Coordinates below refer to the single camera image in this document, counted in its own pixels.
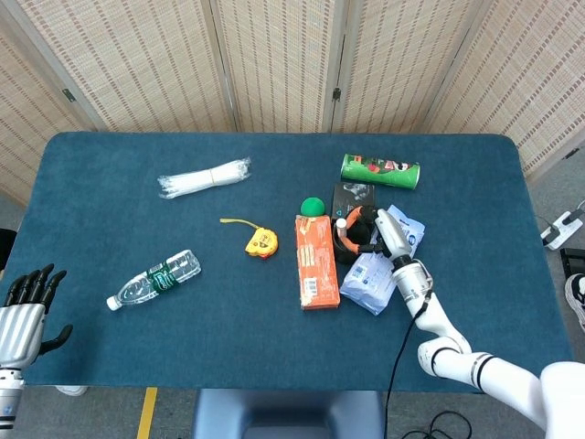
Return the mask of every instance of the green ball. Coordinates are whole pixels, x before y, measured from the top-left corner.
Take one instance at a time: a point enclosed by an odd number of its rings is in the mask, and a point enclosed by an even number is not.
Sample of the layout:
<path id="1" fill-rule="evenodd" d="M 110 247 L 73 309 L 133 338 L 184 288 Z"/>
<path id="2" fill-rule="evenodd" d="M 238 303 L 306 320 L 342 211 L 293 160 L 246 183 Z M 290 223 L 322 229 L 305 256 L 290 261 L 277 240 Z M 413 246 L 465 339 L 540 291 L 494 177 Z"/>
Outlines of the green ball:
<path id="1" fill-rule="evenodd" d="M 301 205 L 301 215 L 304 217 L 320 217 L 325 214 L 325 203 L 317 197 L 309 197 Z"/>

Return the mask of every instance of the gray floor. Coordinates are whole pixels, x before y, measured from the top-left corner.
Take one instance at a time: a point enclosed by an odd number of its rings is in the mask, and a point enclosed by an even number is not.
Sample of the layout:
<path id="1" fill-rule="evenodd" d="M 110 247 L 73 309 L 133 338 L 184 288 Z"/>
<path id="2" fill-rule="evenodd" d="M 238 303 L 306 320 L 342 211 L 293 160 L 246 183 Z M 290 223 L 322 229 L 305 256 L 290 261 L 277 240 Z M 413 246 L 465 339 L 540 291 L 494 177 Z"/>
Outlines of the gray floor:
<path id="1" fill-rule="evenodd" d="M 549 221 L 585 198 L 585 152 L 561 162 L 532 188 L 535 212 Z M 0 227 L 15 229 L 23 210 L 0 196 Z M 545 223 L 538 220 L 540 229 Z M 585 228 L 566 247 L 585 248 Z M 557 288 L 559 306 L 565 317 L 571 345 L 577 360 L 585 362 L 585 336 L 564 301 L 564 275 L 558 252 L 548 252 L 548 265 Z M 153 439 L 189 437 L 194 391 L 161 389 L 158 392 L 151 429 Z M 54 388 L 27 388 L 16 422 L 17 437 L 23 439 L 96 439 L 136 436 L 144 389 L 89 389 L 80 398 L 60 394 Z M 389 437 L 400 438 L 413 428 L 425 428 L 443 410 L 456 410 L 469 418 L 473 437 L 543 438 L 536 426 L 512 409 L 484 395 L 444 393 L 404 393 L 393 395 L 390 405 Z M 465 428 L 454 420 L 441 424 L 454 438 L 465 437 Z"/>

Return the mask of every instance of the woven screen panel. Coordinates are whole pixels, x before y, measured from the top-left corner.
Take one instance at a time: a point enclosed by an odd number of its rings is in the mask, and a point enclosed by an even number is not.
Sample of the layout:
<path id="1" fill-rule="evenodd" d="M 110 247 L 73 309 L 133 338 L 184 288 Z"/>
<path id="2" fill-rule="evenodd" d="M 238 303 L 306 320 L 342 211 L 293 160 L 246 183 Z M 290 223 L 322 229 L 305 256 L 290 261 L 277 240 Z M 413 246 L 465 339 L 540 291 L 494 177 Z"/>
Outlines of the woven screen panel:
<path id="1" fill-rule="evenodd" d="M 242 131 L 321 131 L 335 2 L 218 0 L 218 9 Z"/>
<path id="2" fill-rule="evenodd" d="M 529 176 L 585 127 L 583 23 L 576 0 L 495 0 L 428 131 L 508 135 Z"/>
<path id="3" fill-rule="evenodd" d="M 20 0 L 113 131 L 230 131 L 201 4 Z"/>
<path id="4" fill-rule="evenodd" d="M 47 141 L 80 129 L 0 28 L 0 190 L 27 204 Z"/>
<path id="5" fill-rule="evenodd" d="M 338 130 L 408 133 L 424 119 L 477 2 L 366 0 Z"/>

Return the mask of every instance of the table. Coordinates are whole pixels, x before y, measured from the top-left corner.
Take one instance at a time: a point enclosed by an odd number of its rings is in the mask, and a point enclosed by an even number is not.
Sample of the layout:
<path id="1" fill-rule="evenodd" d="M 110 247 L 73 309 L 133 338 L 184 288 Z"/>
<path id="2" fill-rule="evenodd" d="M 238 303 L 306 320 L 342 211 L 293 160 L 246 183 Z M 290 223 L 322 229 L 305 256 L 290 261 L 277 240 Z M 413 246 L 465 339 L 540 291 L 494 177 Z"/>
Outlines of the table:
<path id="1" fill-rule="evenodd" d="M 380 316 L 342 299 L 300 307 L 294 218 L 304 198 L 331 202 L 344 153 L 421 164 L 413 190 L 377 187 L 426 225 L 417 256 L 473 348 L 538 374 L 570 359 L 514 144 L 499 135 L 64 133 L 49 143 L 3 291 L 49 262 L 67 269 L 46 338 L 61 349 L 27 370 L 31 384 L 274 390 L 384 390 L 410 315 L 399 294 Z M 251 157 L 251 177 L 172 200 L 156 178 Z M 268 261 L 243 249 L 251 220 L 278 233 Z M 183 249 L 202 273 L 115 313 L 108 296 Z M 341 280 L 345 269 L 338 270 Z M 427 376 L 413 331 L 399 391 L 473 391 Z"/>

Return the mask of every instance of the yellow floor line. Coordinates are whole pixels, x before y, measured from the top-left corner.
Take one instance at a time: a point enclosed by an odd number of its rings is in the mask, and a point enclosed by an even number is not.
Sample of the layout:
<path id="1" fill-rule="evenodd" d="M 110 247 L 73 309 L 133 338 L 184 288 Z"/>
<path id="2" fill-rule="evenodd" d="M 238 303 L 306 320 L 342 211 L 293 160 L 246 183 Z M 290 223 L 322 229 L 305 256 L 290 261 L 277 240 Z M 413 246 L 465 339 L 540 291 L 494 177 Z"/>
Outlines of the yellow floor line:
<path id="1" fill-rule="evenodd" d="M 153 423 L 154 403 L 156 402 L 156 387 L 148 387 L 144 394 L 143 414 L 140 416 L 136 439 L 148 439 L 150 426 Z"/>

